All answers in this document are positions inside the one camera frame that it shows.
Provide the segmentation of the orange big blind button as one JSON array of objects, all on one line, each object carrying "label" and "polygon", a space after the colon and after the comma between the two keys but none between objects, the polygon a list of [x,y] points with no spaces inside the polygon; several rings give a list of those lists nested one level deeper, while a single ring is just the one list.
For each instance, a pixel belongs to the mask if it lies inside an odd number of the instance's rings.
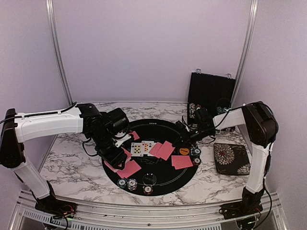
[{"label": "orange big blind button", "polygon": [[180,148],[179,149],[179,154],[181,154],[181,155],[186,156],[186,155],[189,155],[189,153],[190,153],[189,148]]}]

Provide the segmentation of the red playing card deck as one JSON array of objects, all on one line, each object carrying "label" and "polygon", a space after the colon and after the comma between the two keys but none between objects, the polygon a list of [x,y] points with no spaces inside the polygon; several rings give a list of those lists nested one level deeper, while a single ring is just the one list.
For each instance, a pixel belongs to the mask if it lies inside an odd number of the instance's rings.
[{"label": "red playing card deck", "polygon": [[131,160],[131,157],[132,157],[132,154],[127,151],[126,149],[124,148],[121,148],[124,152],[124,154],[126,155],[126,158],[125,158],[125,162],[121,161],[120,163],[116,163],[116,165],[111,165],[110,163],[108,163],[107,161],[104,161],[104,164],[110,168],[113,172],[117,172],[118,170],[123,170],[125,168],[125,165],[127,162],[129,162]]}]

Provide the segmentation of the dealt red card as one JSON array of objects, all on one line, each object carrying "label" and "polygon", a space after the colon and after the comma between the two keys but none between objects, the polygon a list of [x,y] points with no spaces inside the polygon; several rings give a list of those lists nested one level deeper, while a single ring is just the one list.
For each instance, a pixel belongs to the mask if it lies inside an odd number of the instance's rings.
[{"label": "dealt red card", "polygon": [[136,131],[130,132],[129,135],[133,137],[133,140],[138,140],[140,138]]},{"label": "dealt red card", "polygon": [[168,160],[175,147],[173,147],[172,143],[165,141],[160,149],[157,152],[157,156],[163,160]]},{"label": "dealt red card", "polygon": [[131,171],[124,171],[124,170],[118,170],[117,171],[117,175],[121,178],[129,178],[131,175],[133,174],[133,172]]},{"label": "dealt red card", "polygon": [[152,156],[155,156],[156,158],[159,158],[158,151],[162,147],[162,145],[163,144],[160,142],[155,143],[153,147],[151,148],[151,150],[149,151],[149,154],[151,154]]},{"label": "dealt red card", "polygon": [[135,161],[129,161],[126,163],[125,168],[123,169],[124,171],[131,171],[133,172],[133,174],[135,174],[136,172],[138,172],[139,170],[141,170],[141,166]]},{"label": "dealt red card", "polygon": [[171,156],[171,162],[172,162],[172,166],[176,170],[189,168],[193,166],[193,163],[188,155],[186,156],[173,155]]}]

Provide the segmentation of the clear round dealer button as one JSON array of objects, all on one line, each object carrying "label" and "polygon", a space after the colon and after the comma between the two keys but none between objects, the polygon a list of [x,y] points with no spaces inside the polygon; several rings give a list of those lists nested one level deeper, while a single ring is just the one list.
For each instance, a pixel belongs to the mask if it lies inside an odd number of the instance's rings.
[{"label": "clear round dealer button", "polygon": [[155,185],[157,183],[157,177],[153,173],[147,173],[142,178],[144,185]]}]

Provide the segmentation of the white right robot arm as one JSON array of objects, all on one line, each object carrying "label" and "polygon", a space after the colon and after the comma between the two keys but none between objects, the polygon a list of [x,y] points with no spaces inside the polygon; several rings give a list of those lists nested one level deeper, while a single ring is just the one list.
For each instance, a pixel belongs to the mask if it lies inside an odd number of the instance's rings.
[{"label": "white right robot arm", "polygon": [[227,212],[238,211],[249,214],[260,204],[265,190],[265,177],[271,163],[271,152],[279,131],[279,125],[271,108],[262,101],[229,108],[223,114],[211,116],[206,108],[198,107],[194,112],[197,124],[190,129],[182,121],[176,125],[180,128],[179,137],[173,147],[194,145],[208,136],[214,136],[217,130],[229,127],[245,126],[251,144],[251,166],[248,181],[243,188],[242,200],[228,203],[221,207]]}]

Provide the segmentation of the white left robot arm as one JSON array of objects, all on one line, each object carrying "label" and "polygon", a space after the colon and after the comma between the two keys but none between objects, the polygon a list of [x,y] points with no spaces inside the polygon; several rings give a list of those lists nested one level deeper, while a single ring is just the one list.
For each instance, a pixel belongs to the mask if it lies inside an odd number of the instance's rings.
[{"label": "white left robot arm", "polygon": [[1,165],[11,169],[31,190],[37,203],[50,213],[57,213],[63,202],[25,156],[26,142],[60,134],[83,134],[94,142],[96,154],[102,160],[122,170],[128,157],[121,146],[132,138],[130,122],[122,109],[100,112],[92,103],[74,103],[66,109],[40,113],[17,113],[9,109],[1,124]]}]

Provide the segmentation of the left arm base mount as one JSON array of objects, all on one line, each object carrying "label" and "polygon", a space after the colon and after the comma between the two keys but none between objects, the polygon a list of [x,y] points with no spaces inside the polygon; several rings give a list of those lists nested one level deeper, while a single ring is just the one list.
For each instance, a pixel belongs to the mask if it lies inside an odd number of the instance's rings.
[{"label": "left arm base mount", "polygon": [[55,218],[74,216],[77,204],[57,199],[53,190],[50,191],[49,196],[42,199],[38,199],[33,192],[31,193],[36,200],[35,209],[53,214]]}]

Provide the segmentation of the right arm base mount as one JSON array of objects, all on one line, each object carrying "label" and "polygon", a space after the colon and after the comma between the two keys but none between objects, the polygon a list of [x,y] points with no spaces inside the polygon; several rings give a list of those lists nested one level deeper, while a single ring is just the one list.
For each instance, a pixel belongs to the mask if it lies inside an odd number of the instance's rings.
[{"label": "right arm base mount", "polygon": [[253,198],[243,198],[242,201],[223,204],[220,206],[219,213],[224,219],[232,219],[260,213],[263,210],[261,201]]}]

